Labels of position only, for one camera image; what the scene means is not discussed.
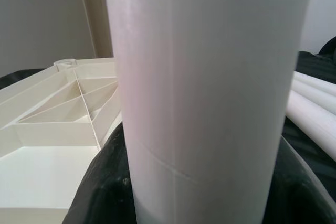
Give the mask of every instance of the white wall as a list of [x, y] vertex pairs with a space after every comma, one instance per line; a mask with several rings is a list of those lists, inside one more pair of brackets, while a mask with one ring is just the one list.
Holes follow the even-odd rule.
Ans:
[[82, 0], [0, 0], [0, 77], [94, 56]]
[[336, 0], [310, 0], [300, 50], [313, 54], [336, 36]]

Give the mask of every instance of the white plastic tube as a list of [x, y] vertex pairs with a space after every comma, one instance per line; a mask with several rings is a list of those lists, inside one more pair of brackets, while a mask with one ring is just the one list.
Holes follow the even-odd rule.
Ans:
[[322, 108], [330, 111], [333, 114], [336, 114], [336, 97], [316, 89], [308, 84], [305, 84], [301, 81], [293, 79], [291, 89], [298, 94], [304, 96], [310, 101], [316, 103]]
[[307, 85], [310, 85], [316, 89], [319, 89], [336, 97], [336, 85], [333, 83], [323, 81], [299, 72], [294, 73], [294, 80], [301, 81]]
[[138, 224], [261, 223], [307, 0], [107, 0]]
[[336, 116], [295, 91], [290, 91], [286, 115], [336, 161]]

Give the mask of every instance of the white pipe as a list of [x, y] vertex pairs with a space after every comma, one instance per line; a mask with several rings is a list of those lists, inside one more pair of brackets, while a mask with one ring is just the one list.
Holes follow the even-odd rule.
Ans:
[[307, 0], [107, 0], [138, 224], [261, 223]]
[[336, 161], [336, 116], [290, 91], [286, 115]]
[[336, 114], [336, 97], [333, 95], [301, 81], [297, 81], [296, 79], [293, 79], [291, 89], [331, 113]]
[[316, 89], [329, 93], [336, 97], [336, 85], [327, 81], [320, 80], [318, 78], [308, 76], [303, 73], [295, 72], [294, 79], [308, 84]]

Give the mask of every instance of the cream plastic tray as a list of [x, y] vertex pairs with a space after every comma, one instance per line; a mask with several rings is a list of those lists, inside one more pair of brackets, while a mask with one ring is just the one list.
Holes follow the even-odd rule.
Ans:
[[58, 61], [0, 90], [0, 223], [61, 223], [120, 122], [113, 58]]

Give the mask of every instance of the white rod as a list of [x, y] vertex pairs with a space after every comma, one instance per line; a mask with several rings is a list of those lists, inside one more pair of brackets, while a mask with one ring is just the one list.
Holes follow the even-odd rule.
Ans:
[[261, 223], [308, 0], [107, 0], [138, 224]]
[[331, 113], [336, 114], [336, 97], [333, 95], [295, 79], [293, 79], [291, 89]]
[[294, 79], [297, 81], [301, 81], [305, 84], [308, 84], [316, 89], [329, 93], [336, 97], [336, 85], [327, 81], [323, 81], [321, 79], [308, 76], [303, 73], [295, 72]]
[[336, 116], [290, 91], [286, 115], [336, 161]]

